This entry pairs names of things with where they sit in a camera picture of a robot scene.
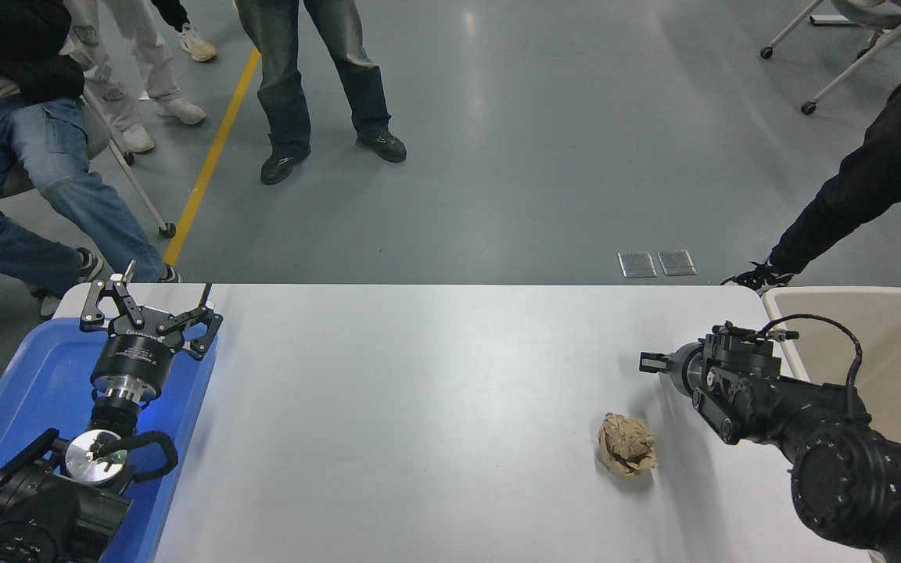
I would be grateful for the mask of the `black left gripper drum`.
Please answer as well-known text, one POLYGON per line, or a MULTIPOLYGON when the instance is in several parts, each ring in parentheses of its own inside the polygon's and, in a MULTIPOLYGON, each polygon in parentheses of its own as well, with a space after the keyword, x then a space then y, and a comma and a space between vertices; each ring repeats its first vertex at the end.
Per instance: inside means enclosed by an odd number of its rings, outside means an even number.
POLYGON ((173 357, 185 345, 183 329, 157 334, 157 325, 136 328, 127 318, 114 318, 107 339, 90 375, 91 385, 108 389, 133 389, 136 393, 162 393, 173 357))

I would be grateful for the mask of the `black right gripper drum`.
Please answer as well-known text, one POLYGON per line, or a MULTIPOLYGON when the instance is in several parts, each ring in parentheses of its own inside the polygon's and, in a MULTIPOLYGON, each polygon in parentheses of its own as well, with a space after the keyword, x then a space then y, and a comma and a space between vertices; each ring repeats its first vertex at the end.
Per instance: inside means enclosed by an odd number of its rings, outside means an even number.
POLYGON ((703 385, 703 350, 703 343, 691 342, 666 356, 666 374, 673 387, 685 396, 694 395, 695 389, 703 385))

